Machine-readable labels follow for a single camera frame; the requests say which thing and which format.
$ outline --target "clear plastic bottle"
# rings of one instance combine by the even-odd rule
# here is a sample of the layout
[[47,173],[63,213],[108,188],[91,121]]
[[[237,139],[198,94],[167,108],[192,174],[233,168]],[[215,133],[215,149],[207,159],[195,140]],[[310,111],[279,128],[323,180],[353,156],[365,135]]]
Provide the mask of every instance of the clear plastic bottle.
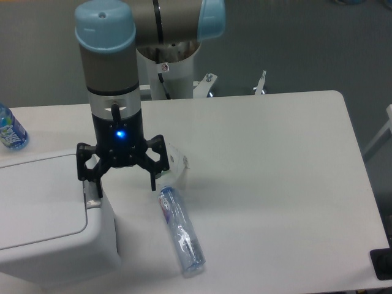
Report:
[[206,260],[178,191],[165,186],[160,190],[158,201],[184,274],[200,269]]
[[0,103],[0,141],[9,149],[20,150],[29,142],[29,135],[11,110]]

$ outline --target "black object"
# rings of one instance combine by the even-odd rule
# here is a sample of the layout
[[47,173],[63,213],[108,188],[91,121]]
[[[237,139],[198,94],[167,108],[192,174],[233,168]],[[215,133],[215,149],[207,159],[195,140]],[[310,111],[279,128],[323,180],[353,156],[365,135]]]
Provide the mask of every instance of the black object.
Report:
[[375,249],[370,251],[375,275],[381,281],[392,280],[392,249]]
[[[156,176],[169,169],[163,136],[157,135],[149,141],[144,139],[141,110],[136,115],[122,120],[118,105],[113,104],[111,113],[113,121],[92,116],[97,137],[96,146],[86,143],[77,145],[78,179],[96,183],[99,197],[102,198],[100,179],[111,167],[138,165],[150,173],[151,189],[155,191]],[[146,154],[148,148],[160,155],[157,162]],[[86,162],[90,160],[93,154],[99,157],[99,161],[94,168],[88,168]]]

